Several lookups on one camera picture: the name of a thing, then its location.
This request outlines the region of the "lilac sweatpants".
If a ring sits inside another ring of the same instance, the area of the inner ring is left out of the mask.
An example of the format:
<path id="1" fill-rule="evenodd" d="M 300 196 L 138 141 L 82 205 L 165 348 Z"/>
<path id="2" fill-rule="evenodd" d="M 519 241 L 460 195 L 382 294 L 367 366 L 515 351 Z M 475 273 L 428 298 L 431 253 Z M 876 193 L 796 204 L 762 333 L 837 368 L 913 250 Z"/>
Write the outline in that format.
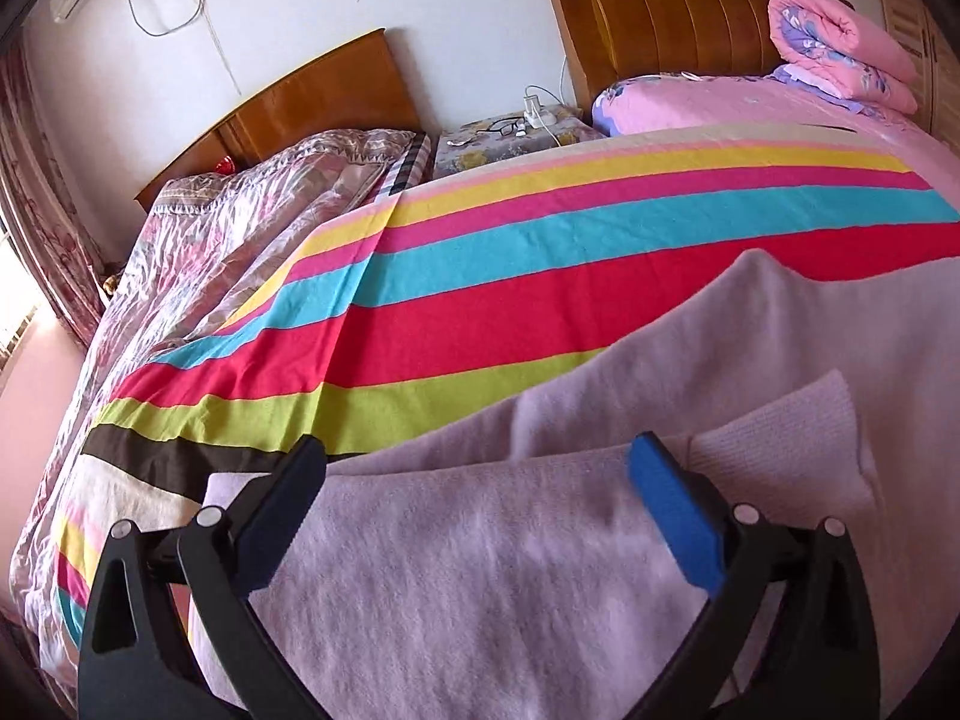
<path id="1" fill-rule="evenodd" d="M 958 265 L 821 283 L 752 250 L 592 361 L 332 466 L 252 605 L 338 718 L 619 718 L 703 606 L 626 450 L 846 523 L 893 707 L 958 614 Z"/>

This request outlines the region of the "window with bars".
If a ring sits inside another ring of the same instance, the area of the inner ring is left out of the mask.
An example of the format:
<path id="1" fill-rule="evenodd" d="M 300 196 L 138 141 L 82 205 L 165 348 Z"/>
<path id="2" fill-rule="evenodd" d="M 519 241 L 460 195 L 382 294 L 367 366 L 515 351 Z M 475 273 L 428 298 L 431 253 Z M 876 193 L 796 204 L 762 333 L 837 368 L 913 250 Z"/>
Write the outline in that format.
<path id="1" fill-rule="evenodd" d="M 0 369 L 7 366 L 31 325 L 39 289 L 14 252 L 8 234 L 0 244 Z"/>

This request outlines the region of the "floral pink comforter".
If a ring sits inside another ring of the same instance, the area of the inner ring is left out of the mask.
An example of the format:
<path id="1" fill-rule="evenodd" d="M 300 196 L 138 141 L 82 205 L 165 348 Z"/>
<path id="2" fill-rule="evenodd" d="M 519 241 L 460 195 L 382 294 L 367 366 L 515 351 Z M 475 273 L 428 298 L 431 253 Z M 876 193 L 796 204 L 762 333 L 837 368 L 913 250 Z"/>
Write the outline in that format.
<path id="1" fill-rule="evenodd" d="M 184 507 L 83 457 L 86 434 L 130 372 L 212 332 L 314 227 L 423 182 L 425 133 L 336 128 L 222 176 L 171 179 L 146 215 L 99 322 L 14 546 L 10 592 L 44 678 L 76 689 L 83 616 L 104 530 L 122 505 L 155 527 Z"/>

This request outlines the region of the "pink floral curtain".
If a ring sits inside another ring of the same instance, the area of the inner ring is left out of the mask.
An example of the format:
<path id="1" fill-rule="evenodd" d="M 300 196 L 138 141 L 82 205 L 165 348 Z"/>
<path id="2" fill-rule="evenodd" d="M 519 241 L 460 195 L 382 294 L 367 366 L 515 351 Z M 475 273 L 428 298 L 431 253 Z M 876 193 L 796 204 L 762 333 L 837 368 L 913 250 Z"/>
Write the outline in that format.
<path id="1" fill-rule="evenodd" d="M 89 346 L 106 310 L 104 260 L 53 154 L 21 39 L 2 55 L 2 221 L 55 317 Z"/>

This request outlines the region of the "rainbow striped blanket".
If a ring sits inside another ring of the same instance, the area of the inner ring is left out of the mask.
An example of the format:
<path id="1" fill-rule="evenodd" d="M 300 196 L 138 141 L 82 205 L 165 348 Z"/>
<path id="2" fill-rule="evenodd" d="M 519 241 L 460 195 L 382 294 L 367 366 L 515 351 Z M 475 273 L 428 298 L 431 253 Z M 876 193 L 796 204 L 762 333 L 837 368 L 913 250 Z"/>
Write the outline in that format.
<path id="1" fill-rule="evenodd" d="M 190 517 L 208 478 L 304 434 L 366 454 L 561 376 L 748 249 L 852 280 L 958 249 L 958 161 L 841 125 L 608 138 L 482 167 L 320 224 L 223 317 L 107 389 L 55 533 L 82 637 L 104 532 Z"/>

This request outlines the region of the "pink bed sheet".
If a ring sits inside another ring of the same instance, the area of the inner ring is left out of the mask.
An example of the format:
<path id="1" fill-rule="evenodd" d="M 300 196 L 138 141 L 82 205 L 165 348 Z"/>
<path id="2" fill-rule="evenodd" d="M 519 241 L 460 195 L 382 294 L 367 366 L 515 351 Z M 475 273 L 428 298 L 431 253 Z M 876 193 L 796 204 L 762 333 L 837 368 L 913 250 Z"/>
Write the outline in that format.
<path id="1" fill-rule="evenodd" d="M 602 91 L 590 117 L 607 137 L 737 122 L 844 128 L 880 143 L 947 202 L 958 203 L 957 156 L 905 115 L 877 104 L 833 101 L 770 76 L 636 76 Z"/>

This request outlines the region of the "nightstand with floral cloth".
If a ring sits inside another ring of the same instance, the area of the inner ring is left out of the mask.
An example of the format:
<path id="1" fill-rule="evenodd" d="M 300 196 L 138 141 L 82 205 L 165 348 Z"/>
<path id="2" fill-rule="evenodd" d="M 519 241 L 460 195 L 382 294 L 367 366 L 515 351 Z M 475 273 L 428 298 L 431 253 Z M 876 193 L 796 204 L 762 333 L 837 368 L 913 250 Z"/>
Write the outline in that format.
<path id="1" fill-rule="evenodd" d="M 441 133 L 434 153 L 433 177 L 441 179 L 524 154 L 601 138 L 601 132 L 563 106 L 545 107 L 542 117 L 532 121 L 522 112 L 513 112 Z"/>

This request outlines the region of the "left wooden headboard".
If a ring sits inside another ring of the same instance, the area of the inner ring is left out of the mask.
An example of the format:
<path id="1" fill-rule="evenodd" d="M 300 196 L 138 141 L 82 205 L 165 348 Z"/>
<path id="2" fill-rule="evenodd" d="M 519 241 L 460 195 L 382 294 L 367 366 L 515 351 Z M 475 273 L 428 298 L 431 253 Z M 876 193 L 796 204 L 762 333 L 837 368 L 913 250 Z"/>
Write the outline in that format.
<path id="1" fill-rule="evenodd" d="M 137 193 L 137 203 L 149 210 L 172 179 L 212 172 L 222 164 L 242 171 L 324 130 L 420 127 L 386 31 L 375 29 L 244 101 L 146 184 Z"/>

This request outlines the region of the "wooden headboard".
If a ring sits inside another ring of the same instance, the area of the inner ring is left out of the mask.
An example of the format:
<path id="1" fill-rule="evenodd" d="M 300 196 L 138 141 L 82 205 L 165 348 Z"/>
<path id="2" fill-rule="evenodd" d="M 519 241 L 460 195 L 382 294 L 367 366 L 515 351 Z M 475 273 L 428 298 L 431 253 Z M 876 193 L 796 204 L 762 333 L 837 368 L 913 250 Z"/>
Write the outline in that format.
<path id="1" fill-rule="evenodd" d="M 613 83 L 690 71 L 761 76 L 779 64 L 768 0 L 550 0 L 584 110 Z"/>
<path id="2" fill-rule="evenodd" d="M 244 101 L 146 184 L 137 193 L 137 203 L 149 210 L 172 179 L 212 172 L 222 164 L 242 171 L 324 130 L 420 127 L 386 31 L 375 29 Z"/>

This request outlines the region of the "rolled pink floral quilt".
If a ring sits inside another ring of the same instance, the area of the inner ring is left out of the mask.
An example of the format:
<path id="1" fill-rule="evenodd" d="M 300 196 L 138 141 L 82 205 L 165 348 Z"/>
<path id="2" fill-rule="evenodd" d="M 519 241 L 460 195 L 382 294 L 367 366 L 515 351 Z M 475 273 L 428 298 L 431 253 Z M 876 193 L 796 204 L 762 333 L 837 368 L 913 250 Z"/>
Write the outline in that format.
<path id="1" fill-rule="evenodd" d="M 768 21 L 782 64 L 830 80 L 843 98 L 903 115 L 918 110 L 910 89 L 918 71 L 910 54 L 841 0 L 770 0 Z"/>

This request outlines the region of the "light wooden wardrobe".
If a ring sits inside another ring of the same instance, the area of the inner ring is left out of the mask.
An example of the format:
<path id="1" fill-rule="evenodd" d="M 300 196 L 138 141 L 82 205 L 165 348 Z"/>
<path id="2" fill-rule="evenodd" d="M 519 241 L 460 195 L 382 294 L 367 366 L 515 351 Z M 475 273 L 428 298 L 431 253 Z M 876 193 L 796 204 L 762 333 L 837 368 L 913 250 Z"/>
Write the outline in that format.
<path id="1" fill-rule="evenodd" d="M 958 57 L 923 0 L 880 0 L 885 29 L 910 54 L 918 78 L 910 83 L 918 101 L 913 121 L 958 153 L 960 76 Z"/>

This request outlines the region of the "right wooden headboard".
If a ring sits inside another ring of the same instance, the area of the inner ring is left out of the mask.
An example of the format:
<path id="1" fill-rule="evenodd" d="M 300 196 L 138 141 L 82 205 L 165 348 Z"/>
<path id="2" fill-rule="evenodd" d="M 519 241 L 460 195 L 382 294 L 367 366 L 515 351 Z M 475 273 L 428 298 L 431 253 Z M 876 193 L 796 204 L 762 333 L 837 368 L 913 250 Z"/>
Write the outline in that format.
<path id="1" fill-rule="evenodd" d="M 768 0 L 550 0 L 584 110 L 613 83 L 690 71 L 761 76 L 779 64 Z"/>

